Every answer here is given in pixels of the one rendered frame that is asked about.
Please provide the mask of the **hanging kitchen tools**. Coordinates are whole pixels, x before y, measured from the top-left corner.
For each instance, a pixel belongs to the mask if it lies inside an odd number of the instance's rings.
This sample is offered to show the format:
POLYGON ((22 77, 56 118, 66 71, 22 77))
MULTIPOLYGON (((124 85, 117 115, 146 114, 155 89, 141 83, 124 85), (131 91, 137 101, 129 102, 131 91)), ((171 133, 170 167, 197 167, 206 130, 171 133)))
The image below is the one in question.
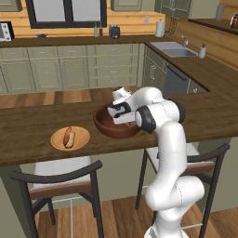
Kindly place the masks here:
POLYGON ((173 35, 177 29, 177 25, 179 23, 178 17, 172 17, 170 20, 170 34, 173 35))

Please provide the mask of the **dark frame white seat stool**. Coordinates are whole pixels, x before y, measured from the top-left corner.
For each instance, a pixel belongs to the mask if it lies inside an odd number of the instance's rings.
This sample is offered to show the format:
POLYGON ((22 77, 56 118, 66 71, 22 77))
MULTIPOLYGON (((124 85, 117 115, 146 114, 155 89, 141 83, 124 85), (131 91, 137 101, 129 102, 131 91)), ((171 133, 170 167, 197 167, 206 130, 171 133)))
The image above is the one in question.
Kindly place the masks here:
MULTIPOLYGON (((203 221, 201 223, 199 238, 205 238, 205 231, 218 184, 219 172, 222 166, 225 153, 229 148, 230 144, 224 143, 212 152, 199 154, 198 151, 196 151, 196 149, 190 143, 187 144, 188 166, 185 172, 183 173, 183 176, 195 175, 202 182, 210 186, 209 193, 206 199, 205 212, 203 215, 203 221)), ((136 210, 139 209, 147 160, 150 160, 154 172, 157 172, 159 165, 157 147, 145 149, 143 152, 142 165, 139 175, 138 193, 135 206, 136 210)))
POLYGON ((35 215, 44 205, 48 205, 51 223, 55 225, 52 198, 74 193, 78 193, 92 204, 99 238, 104 238, 97 179, 97 170, 100 168, 100 160, 92 163, 90 156, 83 156, 36 163, 33 175, 19 171, 9 174, 9 177, 20 185, 31 238, 38 238, 35 215))

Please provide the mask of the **round wooden plate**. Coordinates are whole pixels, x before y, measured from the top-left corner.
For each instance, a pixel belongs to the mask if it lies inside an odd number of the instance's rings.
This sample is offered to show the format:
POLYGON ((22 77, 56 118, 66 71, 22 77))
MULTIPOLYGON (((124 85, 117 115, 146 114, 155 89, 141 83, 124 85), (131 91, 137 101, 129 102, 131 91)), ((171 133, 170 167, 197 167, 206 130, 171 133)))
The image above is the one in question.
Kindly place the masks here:
POLYGON ((63 145, 63 138, 67 127, 61 128, 56 131, 50 139, 51 145, 60 151, 75 151, 83 148, 90 140, 89 132, 80 127, 80 126, 72 126, 72 132, 75 133, 74 144, 71 148, 65 148, 63 145))

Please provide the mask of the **long green base cupboard run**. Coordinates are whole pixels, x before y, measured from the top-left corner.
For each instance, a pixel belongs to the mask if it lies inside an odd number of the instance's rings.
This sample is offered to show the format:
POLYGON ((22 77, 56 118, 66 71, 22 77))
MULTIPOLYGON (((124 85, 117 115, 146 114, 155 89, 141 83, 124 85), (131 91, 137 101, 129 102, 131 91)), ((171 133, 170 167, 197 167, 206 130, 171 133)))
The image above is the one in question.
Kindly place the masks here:
POLYGON ((36 46, 0 49, 0 95, 135 86, 141 44, 36 46))

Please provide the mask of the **reddish brown sausage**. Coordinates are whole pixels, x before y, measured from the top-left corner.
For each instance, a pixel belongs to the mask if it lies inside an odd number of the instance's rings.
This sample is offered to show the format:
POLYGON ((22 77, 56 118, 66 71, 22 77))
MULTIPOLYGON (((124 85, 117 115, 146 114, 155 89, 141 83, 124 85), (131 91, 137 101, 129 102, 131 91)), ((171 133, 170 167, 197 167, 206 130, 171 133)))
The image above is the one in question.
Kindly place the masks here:
POLYGON ((70 139, 70 134, 72 132, 72 127, 69 126, 66 131, 65 131, 65 134, 64 134, 64 138, 63 138, 63 145, 66 147, 69 139, 70 139))

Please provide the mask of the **black toaster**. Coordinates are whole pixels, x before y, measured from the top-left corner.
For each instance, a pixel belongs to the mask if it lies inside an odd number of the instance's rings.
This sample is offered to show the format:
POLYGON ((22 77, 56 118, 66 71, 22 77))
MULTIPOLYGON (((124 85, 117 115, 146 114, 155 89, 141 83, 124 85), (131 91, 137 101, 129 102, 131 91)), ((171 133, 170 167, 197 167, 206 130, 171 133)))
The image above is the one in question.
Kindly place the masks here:
POLYGON ((120 37, 120 27, 115 24, 111 24, 109 28, 109 35, 113 39, 118 39, 120 37))

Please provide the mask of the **grey steel sink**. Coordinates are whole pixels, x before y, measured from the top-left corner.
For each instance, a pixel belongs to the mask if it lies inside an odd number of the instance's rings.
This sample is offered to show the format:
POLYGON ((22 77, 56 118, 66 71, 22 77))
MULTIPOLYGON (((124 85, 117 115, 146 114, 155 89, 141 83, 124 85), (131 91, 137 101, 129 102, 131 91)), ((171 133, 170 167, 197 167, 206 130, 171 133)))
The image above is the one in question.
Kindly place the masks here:
POLYGON ((163 51, 170 58, 197 57, 198 53, 177 42, 152 42, 152 45, 163 51))

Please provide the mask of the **tan hot dog bun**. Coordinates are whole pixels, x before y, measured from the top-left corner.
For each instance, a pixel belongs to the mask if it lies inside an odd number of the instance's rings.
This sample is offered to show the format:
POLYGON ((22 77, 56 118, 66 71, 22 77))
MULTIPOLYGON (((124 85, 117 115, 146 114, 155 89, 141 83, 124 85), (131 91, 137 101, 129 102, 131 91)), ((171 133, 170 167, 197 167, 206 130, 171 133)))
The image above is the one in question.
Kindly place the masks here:
POLYGON ((68 143, 67 143, 67 145, 66 145, 66 147, 65 148, 71 148, 72 146, 73 146, 73 144, 74 144, 74 138, 75 138, 75 133, 74 132, 71 132, 71 134, 70 134, 70 139, 69 139, 69 141, 68 141, 68 143))

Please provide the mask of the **green wall cupboard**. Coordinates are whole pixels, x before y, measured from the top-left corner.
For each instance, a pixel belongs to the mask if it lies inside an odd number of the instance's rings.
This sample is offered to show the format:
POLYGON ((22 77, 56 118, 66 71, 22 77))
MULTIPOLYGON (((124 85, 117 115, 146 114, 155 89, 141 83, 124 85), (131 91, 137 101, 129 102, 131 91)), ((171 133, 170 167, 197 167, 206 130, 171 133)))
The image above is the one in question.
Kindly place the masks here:
POLYGON ((155 0, 154 11, 170 17, 187 20, 192 0, 155 0))
POLYGON ((141 11, 142 0, 111 0, 113 11, 141 11))
POLYGON ((0 12, 20 12, 22 5, 20 0, 0 0, 0 12))

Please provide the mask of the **brown wooden bowl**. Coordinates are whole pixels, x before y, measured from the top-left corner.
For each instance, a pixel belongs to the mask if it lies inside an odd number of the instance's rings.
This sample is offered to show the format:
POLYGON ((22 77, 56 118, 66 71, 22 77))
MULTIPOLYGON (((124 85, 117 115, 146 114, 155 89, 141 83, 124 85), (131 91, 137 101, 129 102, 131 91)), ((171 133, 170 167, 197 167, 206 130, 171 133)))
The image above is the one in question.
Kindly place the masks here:
POLYGON ((93 114, 93 121, 100 133, 113 139, 127 139, 140 132, 140 128, 137 126, 116 125, 109 115, 107 107, 108 105, 104 104, 98 107, 93 114))

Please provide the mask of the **dark grey dishwasher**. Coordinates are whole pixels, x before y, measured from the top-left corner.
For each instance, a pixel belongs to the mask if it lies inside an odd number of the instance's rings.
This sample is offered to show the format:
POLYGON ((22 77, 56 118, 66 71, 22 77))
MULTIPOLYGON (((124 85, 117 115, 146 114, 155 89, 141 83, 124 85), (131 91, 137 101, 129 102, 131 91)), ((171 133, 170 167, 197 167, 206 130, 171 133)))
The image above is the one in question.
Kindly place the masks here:
POLYGON ((171 64, 166 66, 165 95, 182 95, 188 91, 190 78, 171 64))

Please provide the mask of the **short green base cupboard run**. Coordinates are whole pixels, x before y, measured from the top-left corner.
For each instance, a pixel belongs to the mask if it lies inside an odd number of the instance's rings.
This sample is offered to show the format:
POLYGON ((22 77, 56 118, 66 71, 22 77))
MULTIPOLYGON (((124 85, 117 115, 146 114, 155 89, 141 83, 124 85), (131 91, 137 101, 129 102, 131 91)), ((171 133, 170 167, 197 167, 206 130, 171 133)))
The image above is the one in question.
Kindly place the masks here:
POLYGON ((145 48, 143 85, 165 89, 167 61, 149 47, 145 48))

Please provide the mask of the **black framed window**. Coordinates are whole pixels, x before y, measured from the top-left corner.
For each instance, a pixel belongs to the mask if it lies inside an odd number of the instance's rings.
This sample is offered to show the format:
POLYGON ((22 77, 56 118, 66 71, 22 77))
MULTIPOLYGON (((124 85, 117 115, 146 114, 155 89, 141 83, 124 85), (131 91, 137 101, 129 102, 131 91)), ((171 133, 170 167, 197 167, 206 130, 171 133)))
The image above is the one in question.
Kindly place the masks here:
POLYGON ((107 26, 107 0, 25 0, 33 29, 107 26))

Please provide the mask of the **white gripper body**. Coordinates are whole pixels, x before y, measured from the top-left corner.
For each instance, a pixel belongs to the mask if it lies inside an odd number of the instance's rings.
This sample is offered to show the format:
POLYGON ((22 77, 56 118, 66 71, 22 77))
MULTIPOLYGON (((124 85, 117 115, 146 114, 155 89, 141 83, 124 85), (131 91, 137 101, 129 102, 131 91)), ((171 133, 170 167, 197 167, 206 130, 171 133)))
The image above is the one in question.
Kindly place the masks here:
POLYGON ((126 124, 127 126, 134 126, 136 124, 135 114, 133 112, 123 113, 118 117, 113 118, 116 125, 126 124))

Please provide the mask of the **white toaster oven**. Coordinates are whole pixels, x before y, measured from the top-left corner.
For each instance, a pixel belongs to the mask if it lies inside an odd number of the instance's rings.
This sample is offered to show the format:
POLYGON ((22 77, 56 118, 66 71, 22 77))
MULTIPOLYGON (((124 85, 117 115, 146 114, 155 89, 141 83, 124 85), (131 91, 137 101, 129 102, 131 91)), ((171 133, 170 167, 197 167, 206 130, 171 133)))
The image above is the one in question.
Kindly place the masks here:
POLYGON ((12 41, 15 38, 10 21, 0 21, 0 42, 12 41))

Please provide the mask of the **wooden shelf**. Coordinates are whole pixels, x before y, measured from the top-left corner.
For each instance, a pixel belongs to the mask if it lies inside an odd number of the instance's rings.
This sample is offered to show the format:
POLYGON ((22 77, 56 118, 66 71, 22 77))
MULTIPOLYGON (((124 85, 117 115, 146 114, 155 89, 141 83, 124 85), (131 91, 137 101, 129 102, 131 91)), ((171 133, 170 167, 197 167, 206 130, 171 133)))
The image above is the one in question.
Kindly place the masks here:
POLYGON ((220 30, 225 33, 232 33, 238 35, 238 28, 233 29, 230 25, 229 20, 217 21, 216 19, 189 19, 189 22, 220 30))

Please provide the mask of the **white paper towel roll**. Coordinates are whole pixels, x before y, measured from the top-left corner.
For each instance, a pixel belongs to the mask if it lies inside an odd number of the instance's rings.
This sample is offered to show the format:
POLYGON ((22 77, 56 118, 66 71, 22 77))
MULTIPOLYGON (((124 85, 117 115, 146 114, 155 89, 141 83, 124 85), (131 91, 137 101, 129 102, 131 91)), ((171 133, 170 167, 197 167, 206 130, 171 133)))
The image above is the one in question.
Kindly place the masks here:
POLYGON ((165 34, 165 21, 162 19, 159 19, 156 21, 156 31, 155 36, 156 37, 163 37, 165 34))

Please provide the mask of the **grey canister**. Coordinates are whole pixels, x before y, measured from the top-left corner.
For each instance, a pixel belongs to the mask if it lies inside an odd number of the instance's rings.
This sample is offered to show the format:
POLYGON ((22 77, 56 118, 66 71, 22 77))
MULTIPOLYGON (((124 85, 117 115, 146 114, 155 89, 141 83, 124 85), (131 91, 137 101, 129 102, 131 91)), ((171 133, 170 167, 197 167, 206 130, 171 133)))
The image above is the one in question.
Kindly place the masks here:
POLYGON ((224 5, 218 5, 217 13, 216 13, 216 20, 217 21, 221 21, 222 20, 224 9, 225 9, 224 5))

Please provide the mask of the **white soap dispenser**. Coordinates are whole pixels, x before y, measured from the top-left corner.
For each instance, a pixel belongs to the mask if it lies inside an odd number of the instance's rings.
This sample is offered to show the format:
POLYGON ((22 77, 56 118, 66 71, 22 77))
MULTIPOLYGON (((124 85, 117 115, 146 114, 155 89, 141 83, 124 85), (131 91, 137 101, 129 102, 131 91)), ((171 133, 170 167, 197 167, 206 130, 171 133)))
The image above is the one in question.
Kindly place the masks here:
POLYGON ((205 52, 206 52, 206 44, 202 43, 202 46, 199 51, 199 59, 203 59, 205 57, 205 52))

